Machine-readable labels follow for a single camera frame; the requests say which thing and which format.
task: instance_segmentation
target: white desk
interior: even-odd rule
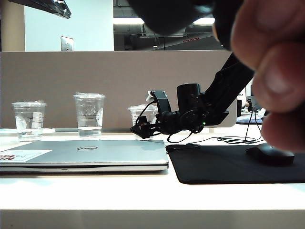
[[[211,136],[244,136],[245,130],[245,125],[218,128],[215,133],[206,129],[185,143]],[[255,125],[250,126],[249,136],[259,136]],[[134,138],[130,133],[101,137]],[[43,139],[79,137],[50,133]],[[1,134],[0,151],[21,144],[15,134]],[[178,181],[171,163],[162,173],[2,176],[0,209],[1,229],[303,229],[305,184],[186,185]]]

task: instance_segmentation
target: clear plastic cup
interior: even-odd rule
[[[128,107],[128,110],[130,110],[130,113],[132,115],[132,125],[135,125],[135,122],[141,112],[144,110],[144,108],[147,106],[147,104],[142,104],[138,106],[131,106]],[[155,105],[149,105],[148,108],[143,112],[142,116],[146,116],[146,119],[151,124],[156,123],[156,114],[158,113],[158,107]]]
[[[41,140],[45,106],[43,101],[14,102],[16,129],[21,142]]]
[[[79,136],[101,136],[103,107],[106,96],[97,93],[76,93],[73,97],[76,105]]]

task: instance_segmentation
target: cubicle partition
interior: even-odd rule
[[[15,128],[11,103],[44,100],[44,127],[76,128],[73,94],[106,95],[103,129],[128,130],[129,106],[145,103],[148,90],[165,90],[178,109],[176,87],[208,88],[228,51],[2,52],[0,127]],[[236,102],[221,126],[236,122]]]

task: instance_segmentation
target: light switch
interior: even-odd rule
[[[61,50],[62,51],[73,51],[74,40],[70,37],[61,36]]]

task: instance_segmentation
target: mouse pad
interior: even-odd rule
[[[293,164],[270,166],[246,154],[253,146],[199,146],[168,152],[184,184],[305,183],[305,154]]]

